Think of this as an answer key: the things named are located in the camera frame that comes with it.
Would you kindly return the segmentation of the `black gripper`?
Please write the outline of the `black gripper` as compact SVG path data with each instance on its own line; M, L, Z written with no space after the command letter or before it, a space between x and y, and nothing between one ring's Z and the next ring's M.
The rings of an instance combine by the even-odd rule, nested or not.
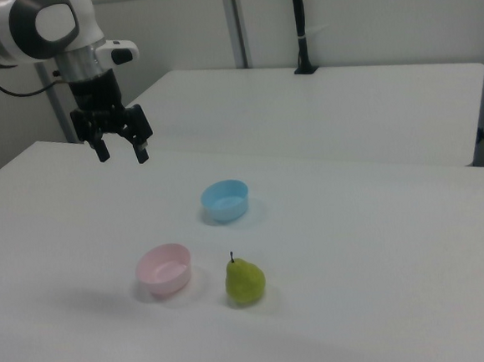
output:
M102 140L103 134L118 134L131 143L137 161L144 164L149 159L147 139L153 135L144 111L139 105L124 107L114 71L111 69L98 77L70 83L77 108L70 113L79 140L89 143L99 161L110 158Z

